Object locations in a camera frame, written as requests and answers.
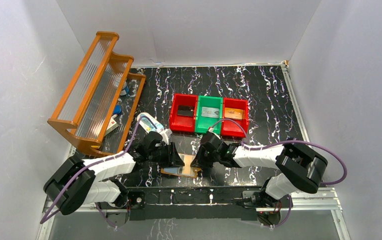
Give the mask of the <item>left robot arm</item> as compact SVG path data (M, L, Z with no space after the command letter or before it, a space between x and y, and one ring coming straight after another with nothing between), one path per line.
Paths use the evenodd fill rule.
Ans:
M143 139L131 139L125 150L113 155L95 159L69 157L44 184L43 191L63 215L89 203L106 202L122 208L128 202L127 189L113 177L132 173L145 162L162 168L185 165L168 135L151 131Z

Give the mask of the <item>white credit card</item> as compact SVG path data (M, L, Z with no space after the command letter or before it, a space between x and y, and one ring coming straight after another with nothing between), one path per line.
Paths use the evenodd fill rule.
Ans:
M220 110L215 107L202 107L201 116L205 118L215 118L217 119L220 116Z

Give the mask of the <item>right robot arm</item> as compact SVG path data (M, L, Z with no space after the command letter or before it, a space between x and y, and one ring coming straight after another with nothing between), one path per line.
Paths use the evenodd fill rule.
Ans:
M296 191L317 193L328 166L328 161L305 141L290 139L271 146L250 146L225 143L217 134L207 132L191 166L208 169L214 163L227 168L278 169L281 173L269 178L259 193L261 203L267 207L273 207L282 197Z

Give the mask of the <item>orange leather card holder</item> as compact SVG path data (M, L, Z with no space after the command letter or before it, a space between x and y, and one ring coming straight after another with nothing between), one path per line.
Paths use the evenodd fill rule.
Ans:
M196 178L198 172L200 172L201 169L198 167L191 167L191 163L194 160L195 156L183 153L180 153L179 156L185 163L185 166L162 168L161 173L178 177Z

